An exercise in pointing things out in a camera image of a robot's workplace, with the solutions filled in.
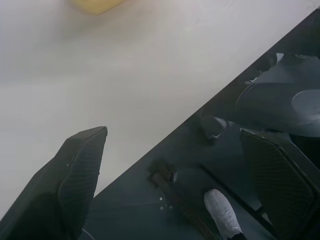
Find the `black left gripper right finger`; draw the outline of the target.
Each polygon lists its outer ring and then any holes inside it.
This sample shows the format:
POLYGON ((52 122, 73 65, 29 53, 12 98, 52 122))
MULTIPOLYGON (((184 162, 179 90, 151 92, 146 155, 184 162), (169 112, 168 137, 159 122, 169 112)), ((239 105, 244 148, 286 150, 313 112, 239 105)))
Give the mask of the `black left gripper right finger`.
POLYGON ((241 129, 255 192, 279 240, 320 240, 320 170, 292 143, 241 129))

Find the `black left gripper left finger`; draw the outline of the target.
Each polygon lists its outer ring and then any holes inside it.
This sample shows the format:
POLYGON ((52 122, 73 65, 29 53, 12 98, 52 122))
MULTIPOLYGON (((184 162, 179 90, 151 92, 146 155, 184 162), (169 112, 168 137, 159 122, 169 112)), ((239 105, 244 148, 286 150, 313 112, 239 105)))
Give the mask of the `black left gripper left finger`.
POLYGON ((0 220, 0 240, 78 240, 97 187, 108 129, 67 138, 0 220))

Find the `yellow object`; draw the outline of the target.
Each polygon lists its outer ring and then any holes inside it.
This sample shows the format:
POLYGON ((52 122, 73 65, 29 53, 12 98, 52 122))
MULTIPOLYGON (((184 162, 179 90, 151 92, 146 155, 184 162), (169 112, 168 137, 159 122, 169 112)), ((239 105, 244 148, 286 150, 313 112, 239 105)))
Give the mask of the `yellow object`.
POLYGON ((91 15, 103 14, 120 5, 125 0, 70 0, 78 9, 91 15))

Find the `white sneaker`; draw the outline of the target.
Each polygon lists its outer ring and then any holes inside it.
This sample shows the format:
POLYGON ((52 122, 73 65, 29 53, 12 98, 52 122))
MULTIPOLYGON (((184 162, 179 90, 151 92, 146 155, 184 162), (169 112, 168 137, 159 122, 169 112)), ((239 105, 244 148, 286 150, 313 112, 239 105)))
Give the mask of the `white sneaker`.
POLYGON ((204 194, 204 205, 223 240, 232 239, 242 233, 232 205, 219 190, 207 191, 204 194))

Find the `silver robot body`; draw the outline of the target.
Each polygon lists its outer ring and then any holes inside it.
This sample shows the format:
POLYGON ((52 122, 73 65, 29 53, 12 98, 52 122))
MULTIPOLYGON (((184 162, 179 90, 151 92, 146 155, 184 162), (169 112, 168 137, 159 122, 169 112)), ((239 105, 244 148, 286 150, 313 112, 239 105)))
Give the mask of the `silver robot body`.
POLYGON ((283 58, 238 97, 235 116, 243 125, 320 137, 320 59, 283 58))

